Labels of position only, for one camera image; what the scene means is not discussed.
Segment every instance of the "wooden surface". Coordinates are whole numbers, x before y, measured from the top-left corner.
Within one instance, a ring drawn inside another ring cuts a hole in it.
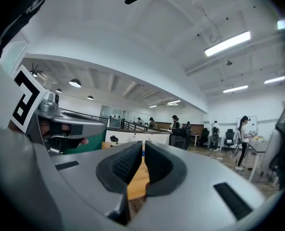
[[[102,149],[110,148],[110,142],[102,142]],[[149,183],[149,173],[143,156],[141,165],[128,185],[128,200],[144,197],[146,195],[147,183]]]

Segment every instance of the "person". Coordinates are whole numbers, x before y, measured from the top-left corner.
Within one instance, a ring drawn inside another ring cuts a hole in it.
[[[171,125],[170,125],[169,128],[168,128],[168,130],[172,130],[172,128],[173,128],[173,123],[174,123],[174,122],[171,123]]]
[[[15,124],[13,121],[10,121],[8,128],[14,132],[19,132],[19,133],[23,133]],[[42,136],[44,135],[49,135],[50,131],[51,131],[51,121],[47,120],[45,118],[40,118],[39,117],[39,128],[40,128],[40,133]],[[62,124],[61,125],[61,129],[64,132],[70,131],[71,130],[71,125],[69,124]],[[81,144],[88,144],[89,141],[86,138],[83,138],[79,144],[79,146]]]
[[[179,118],[177,118],[178,122],[179,122],[179,128],[183,128],[183,124],[179,121]]]
[[[188,134],[188,135],[191,135],[191,132],[192,132],[192,127],[191,127],[191,124],[190,124],[190,122],[188,121],[187,122],[187,124],[186,124],[186,133]]]
[[[238,130],[241,133],[241,138],[242,138],[242,153],[241,153],[239,162],[238,162],[237,166],[235,167],[238,170],[243,170],[244,169],[244,167],[241,166],[241,163],[242,163],[242,160],[244,158],[244,154],[245,154],[245,151],[246,151],[249,139],[252,137],[252,135],[249,135],[249,134],[246,133],[245,126],[246,126],[247,123],[248,123],[248,117],[245,115],[240,120],[240,126],[238,128]]]
[[[141,120],[141,118],[139,117],[139,118],[137,118],[137,120],[138,120],[138,122],[136,122],[136,124],[138,124],[138,125],[142,125],[143,124],[143,122],[142,122],[142,120]]]
[[[157,124],[154,121],[153,117],[150,118],[150,125],[149,127],[157,129]]]
[[[178,117],[176,115],[173,115],[172,117],[173,120],[173,126],[172,126],[172,130],[175,128],[180,128],[180,123],[178,122]]]
[[[213,128],[216,128],[218,130],[218,133],[220,133],[220,126],[218,124],[218,121],[214,121],[214,124],[211,129],[212,133],[213,133]]]

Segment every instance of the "white shirt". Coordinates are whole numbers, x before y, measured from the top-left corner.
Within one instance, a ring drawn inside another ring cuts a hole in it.
[[[242,142],[248,143],[248,142],[249,142],[249,138],[245,138],[245,135],[246,135],[245,125],[242,125],[242,126],[241,126]]]
[[[214,123],[212,128],[211,128],[211,132],[213,132],[213,128],[217,128],[218,129],[218,133],[220,133],[220,126],[217,123]]]

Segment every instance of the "black rubber pad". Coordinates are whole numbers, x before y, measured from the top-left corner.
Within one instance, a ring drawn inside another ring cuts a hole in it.
[[[213,187],[237,220],[241,220],[253,211],[227,183],[217,184]]]

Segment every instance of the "fluorescent light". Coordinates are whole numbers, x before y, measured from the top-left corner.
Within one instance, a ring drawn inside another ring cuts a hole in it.
[[[277,29],[278,30],[285,29],[285,20],[277,21]]]
[[[247,88],[248,88],[248,86],[242,86],[242,87],[236,87],[236,88],[224,90],[223,92],[227,93],[227,92],[232,92],[232,91],[236,91],[236,90],[243,90],[243,89],[247,89]]]
[[[205,50],[205,53],[207,56],[212,56],[220,51],[223,51],[227,48],[230,48],[234,45],[240,44],[242,42],[245,42],[247,40],[250,40],[250,32],[247,31],[245,33],[241,33],[237,36],[234,36],[232,38],[229,38],[221,43],[218,43],[212,47],[210,47],[209,49]]]
[[[180,100],[177,100],[177,101],[172,101],[172,102],[168,102],[167,104],[171,104],[171,103],[179,103],[181,102]]]
[[[278,77],[278,78],[266,80],[264,82],[264,84],[269,84],[269,83],[273,83],[273,82],[277,82],[277,81],[282,81],[284,79],[285,79],[285,76],[281,76],[281,77]]]

